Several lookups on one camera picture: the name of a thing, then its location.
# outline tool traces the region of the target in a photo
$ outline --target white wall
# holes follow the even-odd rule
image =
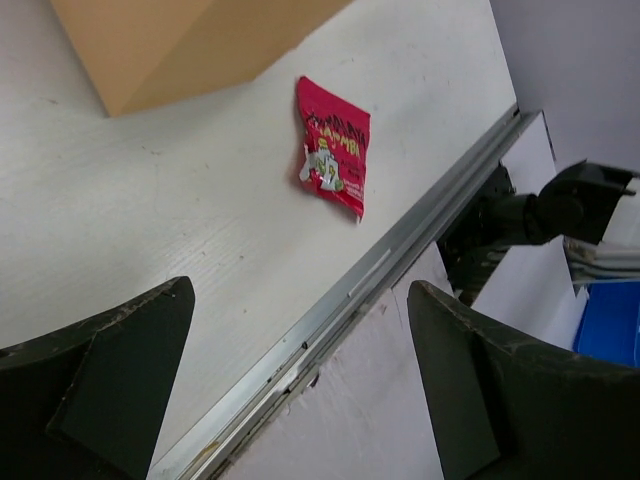
[[[544,109],[559,165],[640,170],[640,2],[491,3],[520,107]]]

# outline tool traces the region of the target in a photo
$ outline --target white panel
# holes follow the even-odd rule
[[[538,114],[502,159],[516,193],[540,193],[556,176],[544,116]]]
[[[474,310],[571,350],[582,309],[576,304],[562,239],[514,247],[473,304]]]
[[[407,295],[427,280],[451,292],[435,245],[382,295],[224,480],[444,478],[413,349]]]
[[[1,346],[189,275],[156,459],[513,104],[488,1],[356,0],[250,84],[104,118],[44,0],[0,0]],[[366,213],[301,192],[297,76],[372,113]]]

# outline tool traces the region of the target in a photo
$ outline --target red snack bag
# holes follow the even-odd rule
[[[298,81],[297,90],[306,127],[300,180],[307,190],[362,218],[371,116],[307,77]]]

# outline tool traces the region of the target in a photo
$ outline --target white table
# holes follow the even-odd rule
[[[46,0],[0,0],[0,71],[0,347],[190,276],[155,460],[515,102],[488,0],[356,0],[254,82],[118,119]],[[372,114],[360,225],[293,180],[302,74]]]

